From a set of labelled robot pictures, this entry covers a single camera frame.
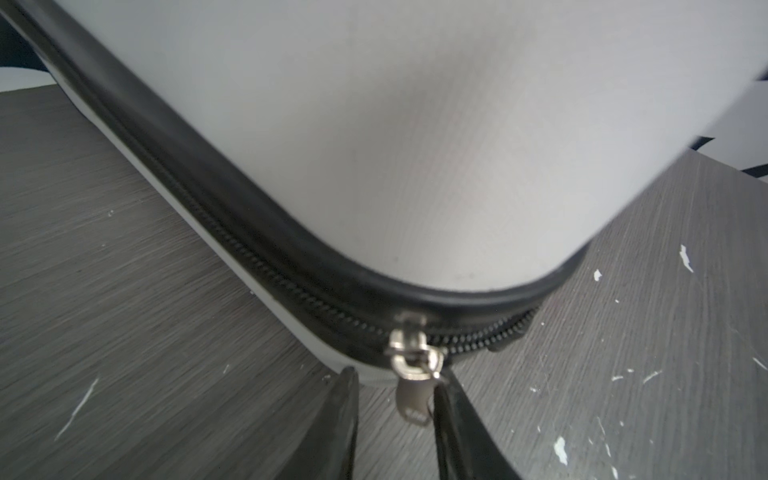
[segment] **white speck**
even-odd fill
[[[685,245],[680,245],[680,258],[683,259],[683,265],[691,272],[694,272],[694,269],[690,268],[690,259],[688,258],[688,253],[686,251]]]
[[[645,384],[645,382],[647,382],[648,380],[650,380],[650,379],[654,378],[654,377],[655,377],[656,375],[658,375],[659,373],[661,373],[661,370],[657,370],[656,372],[653,372],[653,373],[651,373],[649,376],[645,377],[645,378],[643,379],[643,384]]]
[[[56,437],[53,439],[55,442],[58,440],[58,438],[61,436],[62,433],[66,432],[70,425],[72,425],[72,422],[74,421],[74,416],[80,412],[80,409],[83,408],[83,405],[88,401],[88,397],[91,396],[91,394],[94,392],[94,387],[96,386],[96,383],[98,382],[98,377],[96,377],[96,380],[91,384],[90,387],[88,387],[88,391],[85,393],[85,396],[83,399],[78,403],[78,406],[74,408],[74,412],[72,412],[72,415],[69,416],[69,422],[67,422],[67,425],[64,425],[64,428],[59,431],[58,434],[56,434]]]
[[[568,464],[568,454],[565,453],[565,439],[558,437],[558,440],[554,443],[554,454],[560,459],[560,463],[563,465]]]
[[[763,363],[762,363],[761,361],[759,361],[759,360],[758,360],[756,357],[752,357],[752,360],[754,360],[754,361],[755,361],[755,363],[756,363],[757,365],[759,365],[759,366],[760,366],[760,368],[762,368],[763,370],[768,370],[768,367],[766,367],[765,365],[763,365]]]

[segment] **white paint chip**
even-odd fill
[[[560,459],[560,463],[563,465],[568,464],[568,454],[565,453],[565,439],[558,437],[558,440],[554,443],[554,454]]]
[[[96,377],[96,380],[91,384],[90,387],[88,387],[88,391],[85,393],[85,396],[83,399],[78,403],[78,406],[74,408],[74,412],[69,416],[69,422],[67,422],[67,425],[64,425],[64,428],[59,430],[59,432],[56,434],[56,437],[53,439],[55,442],[58,440],[58,438],[61,436],[62,433],[66,432],[70,425],[72,425],[72,422],[74,421],[74,416],[80,412],[80,409],[83,408],[83,405],[88,401],[88,397],[91,396],[91,394],[94,392],[94,387],[96,386],[96,383],[98,383],[98,377]]]
[[[653,372],[653,373],[651,373],[649,376],[645,377],[645,378],[643,379],[643,385],[645,385],[645,383],[646,383],[648,380],[650,380],[650,379],[654,378],[654,377],[655,377],[656,375],[658,375],[659,373],[661,373],[661,370],[657,370],[656,372]]]
[[[688,258],[688,252],[685,248],[685,245],[680,245],[680,258],[683,259],[683,265],[691,272],[694,272],[694,269],[690,268],[690,259]]]
[[[765,365],[763,365],[763,363],[762,363],[761,361],[759,361],[759,360],[757,359],[757,357],[752,357],[752,360],[754,360],[754,361],[755,361],[755,363],[756,363],[757,365],[759,365],[761,369],[763,369],[763,370],[768,370],[768,367],[766,367]]]

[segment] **zipper slider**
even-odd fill
[[[432,421],[429,399],[441,381],[444,352],[428,345],[424,332],[394,329],[389,334],[388,354],[399,377],[395,400],[400,415],[426,427]]]

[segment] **table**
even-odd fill
[[[272,478],[331,372],[58,87],[0,94],[0,164],[3,478]],[[764,366],[768,185],[688,151],[455,371],[525,478],[747,480]],[[437,478],[391,389],[360,391],[356,478]]]

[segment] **gray wooden tabletop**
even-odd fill
[[[0,165],[0,477],[271,478],[331,372],[57,87],[0,94]],[[768,184],[686,153],[536,320],[456,368],[525,478],[768,478]],[[437,478],[393,403],[356,478]]]

